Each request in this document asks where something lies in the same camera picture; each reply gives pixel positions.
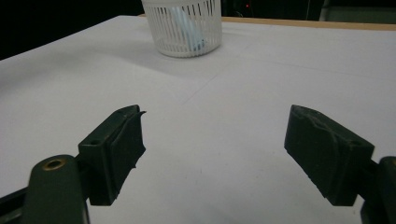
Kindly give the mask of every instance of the tabletop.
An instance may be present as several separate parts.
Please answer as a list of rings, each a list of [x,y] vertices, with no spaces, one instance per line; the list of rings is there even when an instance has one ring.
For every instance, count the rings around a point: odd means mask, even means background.
[[[395,156],[396,32],[224,22],[222,44],[176,59],[146,18],[120,16],[0,62],[0,196],[113,111],[140,105],[146,153],[92,223],[361,223],[283,148],[291,105]]]

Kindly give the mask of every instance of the white table surface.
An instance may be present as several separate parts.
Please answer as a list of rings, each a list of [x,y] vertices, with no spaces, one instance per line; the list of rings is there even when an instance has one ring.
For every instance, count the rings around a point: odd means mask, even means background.
[[[118,108],[140,105],[146,153],[92,223],[361,223],[283,148],[290,106],[395,156],[396,32],[223,23],[193,59],[161,55],[146,18],[117,17],[0,62],[0,196]]]

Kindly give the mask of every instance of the white basket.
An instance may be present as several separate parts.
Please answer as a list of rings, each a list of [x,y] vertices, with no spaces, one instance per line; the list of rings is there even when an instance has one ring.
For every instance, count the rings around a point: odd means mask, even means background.
[[[195,57],[221,43],[220,0],[142,0],[157,50]]]

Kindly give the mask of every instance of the white container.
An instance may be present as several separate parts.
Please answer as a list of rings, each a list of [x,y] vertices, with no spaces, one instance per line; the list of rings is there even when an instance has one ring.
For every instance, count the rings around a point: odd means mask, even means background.
[[[157,50],[195,57],[221,43],[220,0],[142,0]]]

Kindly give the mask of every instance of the plastic mesh basket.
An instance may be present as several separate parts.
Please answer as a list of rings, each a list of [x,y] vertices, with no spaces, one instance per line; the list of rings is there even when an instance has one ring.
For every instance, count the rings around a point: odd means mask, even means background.
[[[160,53],[194,57],[220,45],[220,0],[142,0],[142,3]]]

